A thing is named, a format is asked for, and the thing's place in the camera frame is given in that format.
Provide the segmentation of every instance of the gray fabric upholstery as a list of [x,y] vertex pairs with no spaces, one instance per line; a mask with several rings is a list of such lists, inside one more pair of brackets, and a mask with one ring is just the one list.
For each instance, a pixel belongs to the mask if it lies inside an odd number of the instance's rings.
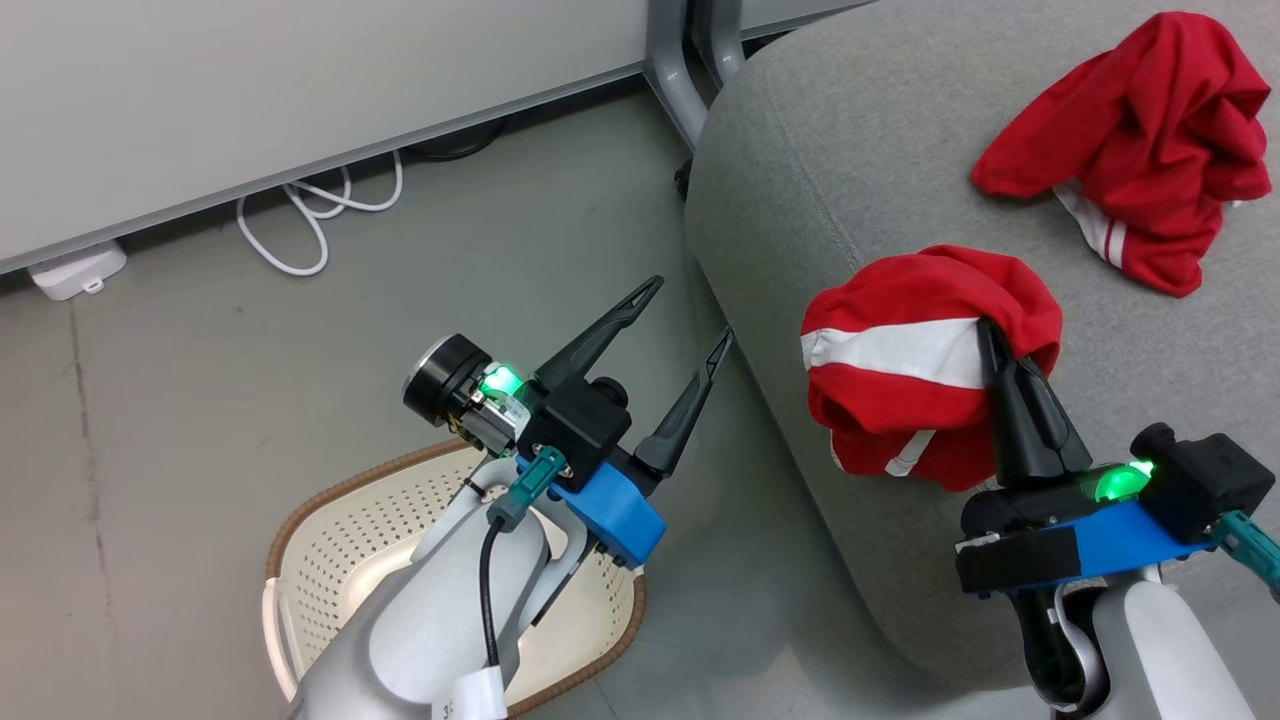
[[[1280,6],[1187,0],[1226,23],[1280,81]],[[1161,0],[882,0],[795,32],[717,99],[694,160],[686,231],[860,592],[886,635],[942,683],[1025,683],[1007,603],[960,594],[964,496],[849,477],[805,407],[799,328],[809,300],[867,263],[929,245],[1016,255],[1066,314],[1053,384],[1094,456],[1121,459],[1164,420],[1226,432],[1280,468],[1280,202],[1228,210],[1187,300],[1103,264],[1046,196],[993,201],[968,182],[1037,94],[1115,46]],[[1263,113],[1280,127],[1280,99]],[[1275,152],[1271,167],[1275,168]],[[1280,527],[1280,500],[1260,512]],[[1167,568],[1198,612],[1261,587],[1220,555]]]

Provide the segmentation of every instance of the gray floor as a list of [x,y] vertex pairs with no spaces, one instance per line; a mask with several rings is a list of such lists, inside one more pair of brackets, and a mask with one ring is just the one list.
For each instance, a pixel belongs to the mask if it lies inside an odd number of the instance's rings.
[[[527,369],[664,274],[599,368],[631,388],[628,442],[652,428],[722,323],[681,241],[681,160],[657,104],[625,96],[410,167],[394,209],[325,224],[314,279],[220,209],[136,240],[101,295],[0,296],[0,715],[274,717],[268,546],[312,493],[444,438],[398,398],[440,334]],[[291,208],[251,222],[310,261]],[[886,648],[740,359],[655,502],[640,637],[536,717],[1043,716],[1027,691],[951,697]]]

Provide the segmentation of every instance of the glowing green led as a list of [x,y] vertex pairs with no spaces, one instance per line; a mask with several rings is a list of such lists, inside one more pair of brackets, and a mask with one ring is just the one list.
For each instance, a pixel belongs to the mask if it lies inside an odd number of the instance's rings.
[[1093,500],[1125,500],[1142,492],[1151,482],[1151,471],[1155,465],[1142,460],[1135,460],[1128,465],[1121,465],[1098,479],[1098,487],[1093,491]]
[[483,380],[480,380],[480,392],[484,392],[486,395],[494,392],[516,395],[516,391],[520,389],[520,386],[522,384],[525,384],[525,380],[520,379],[520,375],[512,372],[511,368],[506,365],[498,365],[497,368],[493,369],[492,373],[489,373],[488,375],[485,375]]

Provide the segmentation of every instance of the black cable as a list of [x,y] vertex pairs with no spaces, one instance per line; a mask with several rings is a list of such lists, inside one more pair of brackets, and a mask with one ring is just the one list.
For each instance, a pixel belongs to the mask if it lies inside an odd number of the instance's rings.
[[511,119],[511,115],[507,115],[506,118],[500,118],[498,122],[495,122],[493,124],[493,129],[489,131],[489,135],[485,136],[484,140],[481,140],[480,142],[477,142],[477,143],[475,143],[471,147],[467,147],[465,150],[458,150],[458,151],[454,151],[454,152],[428,152],[426,150],[421,149],[420,146],[410,146],[410,147],[406,147],[404,151],[408,152],[410,155],[413,155],[415,158],[421,158],[421,159],[428,160],[430,163],[452,163],[453,160],[461,160],[463,158],[470,158],[470,156],[475,155],[476,152],[484,150],[485,147],[489,147],[490,145],[493,145],[493,141],[498,140],[498,136],[502,135],[502,131],[507,129],[507,120],[509,120],[509,119]]
[[484,646],[489,655],[489,667],[497,667],[498,634],[493,629],[493,598],[489,597],[489,557],[493,555],[493,541],[502,532],[502,518],[495,518],[489,525],[489,533],[480,546],[480,621],[484,624]]

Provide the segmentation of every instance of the beige plastic basket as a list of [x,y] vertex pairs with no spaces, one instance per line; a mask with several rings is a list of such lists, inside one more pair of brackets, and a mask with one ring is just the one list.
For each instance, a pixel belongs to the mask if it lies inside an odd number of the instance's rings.
[[[408,565],[419,538],[481,457],[462,441],[420,450],[312,497],[289,516],[271,544],[262,591],[268,656],[287,698],[378,583]],[[558,555],[564,536],[541,520]],[[643,573],[590,553],[520,638],[520,671],[507,688],[511,716],[608,667],[635,638],[644,607]]]

